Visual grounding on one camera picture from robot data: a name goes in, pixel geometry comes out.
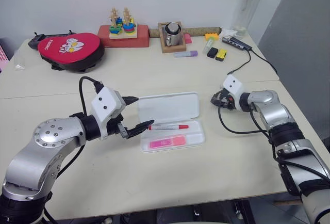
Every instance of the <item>pink object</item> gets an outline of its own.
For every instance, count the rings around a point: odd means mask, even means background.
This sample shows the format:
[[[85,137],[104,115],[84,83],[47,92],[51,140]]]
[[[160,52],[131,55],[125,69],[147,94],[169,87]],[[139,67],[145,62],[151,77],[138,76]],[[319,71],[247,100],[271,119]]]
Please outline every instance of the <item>pink object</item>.
[[[187,43],[192,43],[191,37],[190,37],[190,35],[188,33],[185,33],[184,34],[184,38],[185,38],[186,44]]]
[[[147,25],[138,25],[138,38],[110,39],[109,33],[109,25],[100,26],[97,35],[104,47],[149,47],[149,28]]]
[[[149,148],[160,148],[169,146],[181,146],[186,144],[186,138],[184,136],[178,136],[163,140],[155,140],[149,143]]]
[[[4,50],[0,46],[0,72],[4,70],[5,66],[8,64],[9,60]]]

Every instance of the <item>plastic box lid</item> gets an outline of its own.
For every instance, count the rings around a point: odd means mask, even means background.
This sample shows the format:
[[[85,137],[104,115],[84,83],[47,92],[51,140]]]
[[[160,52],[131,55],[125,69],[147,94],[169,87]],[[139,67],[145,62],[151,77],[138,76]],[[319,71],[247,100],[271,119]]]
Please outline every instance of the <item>plastic box lid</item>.
[[[141,122],[155,120],[166,123],[189,120],[200,114],[197,92],[181,92],[139,98],[139,118]]]

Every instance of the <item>metal mug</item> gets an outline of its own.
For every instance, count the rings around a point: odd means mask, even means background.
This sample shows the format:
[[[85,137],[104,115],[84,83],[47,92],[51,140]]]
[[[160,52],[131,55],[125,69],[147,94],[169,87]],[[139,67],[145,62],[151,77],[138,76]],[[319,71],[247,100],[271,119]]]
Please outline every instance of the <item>metal mug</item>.
[[[166,46],[175,46],[180,43],[181,27],[178,23],[172,22],[165,26]]]

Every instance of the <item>pink highlighter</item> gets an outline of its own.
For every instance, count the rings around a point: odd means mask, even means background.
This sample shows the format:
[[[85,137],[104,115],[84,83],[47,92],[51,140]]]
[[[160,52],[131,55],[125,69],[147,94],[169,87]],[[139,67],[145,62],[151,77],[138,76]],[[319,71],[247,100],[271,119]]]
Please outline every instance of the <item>pink highlighter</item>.
[[[177,136],[172,138],[167,138],[163,140],[155,140],[149,143],[149,148],[161,148],[161,147],[170,147],[170,146],[181,146],[186,144],[185,136]]]

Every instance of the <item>gray wall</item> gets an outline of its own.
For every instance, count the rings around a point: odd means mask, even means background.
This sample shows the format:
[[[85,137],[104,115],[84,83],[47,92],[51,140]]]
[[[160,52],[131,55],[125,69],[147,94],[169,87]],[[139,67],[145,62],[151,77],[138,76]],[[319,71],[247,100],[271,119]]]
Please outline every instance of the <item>gray wall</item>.
[[[330,134],[330,0],[282,0],[259,47],[321,139]]]

